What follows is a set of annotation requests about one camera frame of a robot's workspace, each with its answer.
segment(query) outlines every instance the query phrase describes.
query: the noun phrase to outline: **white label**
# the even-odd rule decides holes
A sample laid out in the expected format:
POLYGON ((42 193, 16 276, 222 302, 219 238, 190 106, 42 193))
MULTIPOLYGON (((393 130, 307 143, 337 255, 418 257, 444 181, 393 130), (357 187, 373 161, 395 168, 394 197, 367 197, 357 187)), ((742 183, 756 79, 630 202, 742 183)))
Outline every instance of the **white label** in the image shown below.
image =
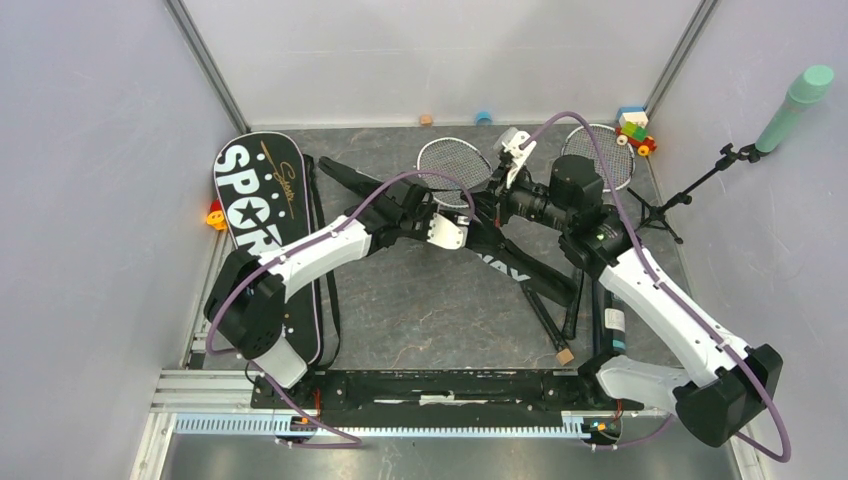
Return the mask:
POLYGON ((614 308, 604 310, 604 324, 610 330, 624 331, 624 312, 614 308))

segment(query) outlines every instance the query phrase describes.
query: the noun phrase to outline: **gray floor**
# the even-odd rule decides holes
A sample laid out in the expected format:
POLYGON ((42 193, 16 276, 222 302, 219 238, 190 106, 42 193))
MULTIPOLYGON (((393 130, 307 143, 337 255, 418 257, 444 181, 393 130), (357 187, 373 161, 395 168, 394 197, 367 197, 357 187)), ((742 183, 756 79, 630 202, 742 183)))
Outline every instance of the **gray floor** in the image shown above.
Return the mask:
MULTIPOLYGON (((640 438, 657 420, 625 420, 640 438)), ((268 437, 175 435, 163 479, 690 479, 740 478, 730 448, 674 425, 650 443, 590 453, 576 440, 367 438, 362 450, 288 450, 268 437)))
MULTIPOLYGON (((540 139, 528 162, 536 181, 547 183, 550 165, 571 129, 557 125, 540 139)), ((413 169, 418 151, 430 140, 458 137, 488 156, 503 130, 504 127, 419 127, 286 133, 304 153, 316 158, 328 156, 377 178, 389 178, 413 169)), ((630 186, 648 200, 656 198, 642 158, 637 160, 630 186)), ((319 177, 319 189, 328 220, 359 202, 354 194, 324 175, 319 177)), ((626 192, 621 193, 628 213, 638 218, 638 203, 626 192)), ((520 218, 511 220, 504 231, 528 253, 563 272, 571 271, 557 246, 556 232, 520 218)), ((660 265, 685 289, 671 238, 664 232, 640 233, 660 265)), ((559 367, 553 346, 518 284, 471 251, 445 251, 401 241, 368 259, 337 269, 336 279, 342 310, 342 349, 333 368, 559 367)), ((591 355, 588 289, 584 293, 578 338, 570 342, 576 358, 569 367, 575 368, 591 355)), ((561 321, 563 309, 551 302, 548 305, 554 318, 561 321)), ((329 322, 326 301, 324 307, 329 322)), ((335 337, 328 339, 328 343, 335 341, 335 337)), ((678 364, 632 312, 627 312, 627 345, 628 355, 636 360, 678 364)), ((207 359, 204 368, 242 366, 234 358, 215 357, 207 359)))

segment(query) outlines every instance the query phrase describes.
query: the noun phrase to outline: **wooden block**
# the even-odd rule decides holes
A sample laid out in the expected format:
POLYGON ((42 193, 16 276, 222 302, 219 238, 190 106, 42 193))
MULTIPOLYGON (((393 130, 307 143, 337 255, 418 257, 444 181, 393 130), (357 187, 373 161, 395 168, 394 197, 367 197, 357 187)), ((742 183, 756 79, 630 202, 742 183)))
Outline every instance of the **wooden block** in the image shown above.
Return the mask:
POLYGON ((574 360, 574 354, 571 353, 571 350, 566 348, 565 350, 557 353, 557 360, 559 361, 560 365, 565 365, 568 362, 574 360))

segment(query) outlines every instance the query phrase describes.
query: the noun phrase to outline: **toy car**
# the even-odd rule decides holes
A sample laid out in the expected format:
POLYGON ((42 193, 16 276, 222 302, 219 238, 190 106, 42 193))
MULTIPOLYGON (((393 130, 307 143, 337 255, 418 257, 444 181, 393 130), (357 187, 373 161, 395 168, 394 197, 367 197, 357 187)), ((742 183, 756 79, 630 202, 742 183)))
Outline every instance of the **toy car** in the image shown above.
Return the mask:
POLYGON ((647 157, 657 149, 654 137, 648 135, 644 127, 640 127, 633 122, 627 122, 623 127, 616 127, 615 133, 618 135, 615 143, 622 146, 629 143, 636 149, 636 153, 643 157, 647 157))

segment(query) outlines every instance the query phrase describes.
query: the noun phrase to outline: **racket strings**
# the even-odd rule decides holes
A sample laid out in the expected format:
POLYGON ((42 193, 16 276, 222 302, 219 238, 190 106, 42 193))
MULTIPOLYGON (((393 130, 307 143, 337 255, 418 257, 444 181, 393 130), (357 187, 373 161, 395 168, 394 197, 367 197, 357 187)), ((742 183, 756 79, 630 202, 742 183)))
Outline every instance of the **racket strings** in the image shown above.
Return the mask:
MULTIPOLYGON (((425 145, 418 154, 418 170, 433 170, 450 175, 468 188, 488 180, 492 174, 491 165, 480 151, 457 138, 440 138, 425 145)), ((433 198, 441 205, 448 208, 468 207, 453 183, 432 175, 421 178, 434 190, 433 198)))
POLYGON ((598 138, 598 143, 601 145, 601 151, 610 168, 612 176, 610 186, 604 178, 604 172, 601 168, 601 163, 598 160, 598 154, 592 145, 592 140, 589 134, 579 127, 565 141, 562 147, 562 155, 580 155, 595 162, 595 172, 604 178, 604 190, 609 191, 610 188, 616 190, 623 188, 630 183, 630 178, 633 176, 633 147, 630 145, 618 145, 615 143, 618 135, 615 134, 615 129, 606 125, 592 125, 592 132, 598 138))

